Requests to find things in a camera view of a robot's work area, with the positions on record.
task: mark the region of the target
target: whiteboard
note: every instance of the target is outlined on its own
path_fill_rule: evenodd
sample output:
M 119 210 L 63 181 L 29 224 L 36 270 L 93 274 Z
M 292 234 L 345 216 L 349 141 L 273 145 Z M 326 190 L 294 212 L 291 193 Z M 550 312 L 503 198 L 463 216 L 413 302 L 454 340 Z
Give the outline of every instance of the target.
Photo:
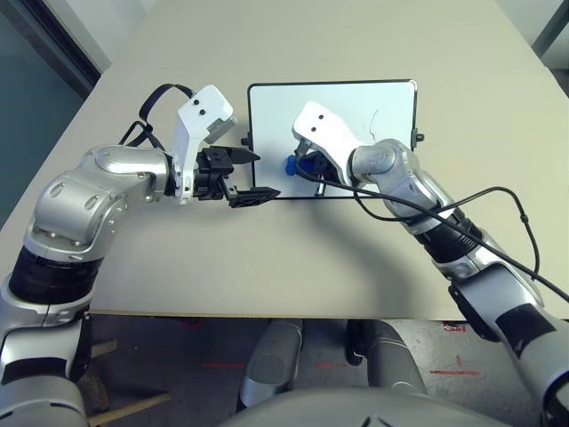
M 413 80 L 263 83 L 249 86 L 248 101 L 251 148 L 260 156 L 253 164 L 253 184 L 280 190 L 279 198 L 313 198 L 318 185 L 285 170 L 298 146 L 292 128 L 304 104 L 316 101 L 342 117 L 363 144 L 394 138 L 411 148 L 417 85 Z M 353 195 L 326 188 L 324 197 Z

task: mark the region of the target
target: wooden stick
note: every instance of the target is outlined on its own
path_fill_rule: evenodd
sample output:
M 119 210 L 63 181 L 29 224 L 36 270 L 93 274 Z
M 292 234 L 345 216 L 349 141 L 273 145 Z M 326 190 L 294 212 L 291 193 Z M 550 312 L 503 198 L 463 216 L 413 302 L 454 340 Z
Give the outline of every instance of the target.
M 111 340 L 107 342 L 102 342 L 101 344 L 95 344 L 91 347 L 91 359 L 95 359 L 98 356 L 102 356 L 103 354 L 115 351 L 117 347 L 118 347 L 117 340 Z
M 103 423 L 110 423 L 111 421 L 124 418 L 125 416 L 136 414 L 137 412 L 148 409 L 160 403 L 164 403 L 171 399 L 170 393 L 158 394 L 150 399 L 144 399 L 126 407 L 121 407 L 119 409 L 113 409 L 112 411 L 103 412 L 102 414 L 97 414 L 90 416 L 87 420 L 91 427 L 101 425 Z

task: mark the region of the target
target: wall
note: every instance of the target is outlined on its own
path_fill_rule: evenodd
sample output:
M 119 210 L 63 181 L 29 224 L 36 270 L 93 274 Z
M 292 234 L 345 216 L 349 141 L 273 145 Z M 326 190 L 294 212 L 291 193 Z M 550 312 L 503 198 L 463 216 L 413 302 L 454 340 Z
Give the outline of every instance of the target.
M 99 71 L 107 69 L 156 0 L 44 0 Z

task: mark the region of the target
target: black cable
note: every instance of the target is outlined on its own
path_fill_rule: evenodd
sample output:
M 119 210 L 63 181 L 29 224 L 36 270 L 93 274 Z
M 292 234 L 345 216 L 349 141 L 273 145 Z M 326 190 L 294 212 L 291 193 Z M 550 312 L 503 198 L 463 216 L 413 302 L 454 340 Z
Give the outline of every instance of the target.
M 535 235 L 533 234 L 532 228 L 530 227 L 529 218 L 528 218 L 527 214 L 525 213 L 525 209 L 522 205 L 522 202 L 520 201 L 517 194 L 514 191 L 512 191 L 511 189 L 508 189 L 506 187 L 489 187 L 487 189 L 483 189 L 482 191 L 478 191 L 478 193 L 475 193 L 472 196 L 465 197 L 464 199 L 459 200 L 458 202 L 454 202 L 450 205 L 440 207 L 437 209 L 431 209 L 431 212 L 434 214 L 440 214 L 443 211 L 447 211 L 449 209 L 454 209 L 455 207 L 466 205 L 467 203 L 469 203 L 473 200 L 476 200 L 479 197 L 485 196 L 486 194 L 492 193 L 494 191 L 504 192 L 504 193 L 508 194 L 510 197 L 512 197 L 512 199 L 514 200 L 514 203 L 516 204 L 517 210 L 519 211 L 519 218 L 520 218 L 521 222 L 524 224 L 527 236 L 529 237 L 530 242 L 532 243 L 533 257 L 535 260 L 533 272 L 539 273 L 540 272 L 540 264 L 541 264 L 540 248 L 538 247 L 537 241 L 535 240 Z M 358 196 L 358 194 L 355 191 L 354 191 L 354 199 L 357 201 L 357 203 L 362 207 L 362 209 L 364 209 L 364 211 L 368 215 L 372 216 L 376 220 L 387 221 L 387 222 L 405 222 L 405 221 L 417 219 L 417 216 L 414 216 L 414 217 L 408 216 L 408 217 L 401 217 L 401 218 L 380 216 L 376 213 L 373 213 L 366 205 L 364 205 L 363 200 L 360 198 L 360 196 Z
M 531 269 L 529 269 L 528 267 L 526 267 L 524 264 L 522 264 L 521 262 L 518 262 L 516 260 L 514 260 L 513 258 L 507 256 L 505 253 L 499 251 L 498 249 L 488 245 L 484 240 L 477 238 L 476 236 L 473 236 L 471 233 L 468 233 L 465 230 L 462 230 L 460 227 L 458 227 L 456 224 L 454 224 L 453 222 L 450 222 L 448 220 L 446 220 L 443 217 L 438 216 L 437 213 L 433 213 L 431 212 L 429 209 L 424 208 L 421 205 L 416 205 L 415 203 L 409 202 L 408 200 L 405 200 L 404 198 L 400 198 L 400 197 L 394 197 L 394 196 L 389 196 L 387 194 L 381 194 L 378 193 L 376 191 L 370 191 L 368 189 L 359 189 L 357 187 L 352 187 L 350 185 L 343 185 L 343 184 L 339 184 L 337 182 L 334 181 L 328 181 L 328 180 L 324 180 L 324 179 L 320 179 L 317 178 L 307 172 L 305 172 L 300 165 L 300 158 L 298 156 L 298 153 L 296 153 L 296 158 L 294 160 L 294 164 L 297 170 L 297 173 L 299 176 L 301 176 L 302 178 L 304 178 L 305 180 L 308 181 L 312 181 L 312 182 L 319 182 L 322 184 L 326 184 L 329 185 L 331 187 L 335 187 L 338 189 L 346 189 L 347 191 L 356 191 L 358 193 L 361 194 L 366 194 L 368 196 L 373 196 L 375 198 L 383 198 L 386 200 L 390 200 L 392 202 L 396 202 L 396 203 L 400 203 L 401 205 L 406 205 L 409 206 L 413 209 L 415 209 L 416 211 L 421 212 L 422 214 L 426 214 L 427 216 L 436 219 L 437 221 L 439 221 L 441 224 L 444 224 L 446 227 L 454 230 L 454 231 L 458 231 L 459 233 L 461 233 L 463 236 L 465 236 L 466 238 L 469 238 L 471 240 L 473 240 L 474 242 L 476 242 L 478 245 L 481 245 L 484 249 L 486 249 L 487 251 L 491 252 L 492 254 L 498 256 L 499 258 L 502 258 L 502 260 L 504 260 L 505 262 L 508 262 L 510 264 L 512 264 L 514 267 L 516 267 L 517 269 L 523 271 L 525 274 L 527 274 L 529 277 L 541 282 L 543 285 L 545 285 L 545 287 L 547 287 L 549 290 L 555 292 L 557 295 L 559 295 L 562 299 L 564 299 L 566 302 L 569 302 L 569 294 L 566 294 L 562 289 L 560 289 L 559 287 L 555 286 L 553 283 L 551 283 L 549 280 L 547 280 L 546 278 L 544 278 L 543 276 L 533 272 Z

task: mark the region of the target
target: red tape mark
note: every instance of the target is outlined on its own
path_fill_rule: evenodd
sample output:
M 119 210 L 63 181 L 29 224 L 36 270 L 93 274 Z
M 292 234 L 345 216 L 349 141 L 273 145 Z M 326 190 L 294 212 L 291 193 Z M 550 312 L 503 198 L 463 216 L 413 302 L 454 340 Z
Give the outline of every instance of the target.
M 430 371 L 436 375 L 480 375 L 478 371 Z
M 466 332 L 465 326 L 455 326 L 448 322 L 443 322 L 443 329 L 448 332 Z
M 312 367 L 319 367 L 323 369 L 333 369 L 333 368 L 343 369 L 344 367 L 348 367 L 348 364 L 345 362 L 344 363 L 316 362 L 314 365 L 312 365 Z
M 209 367 L 212 369 L 243 369 L 245 363 L 231 363 L 231 362 L 205 362 L 200 365 L 200 367 Z

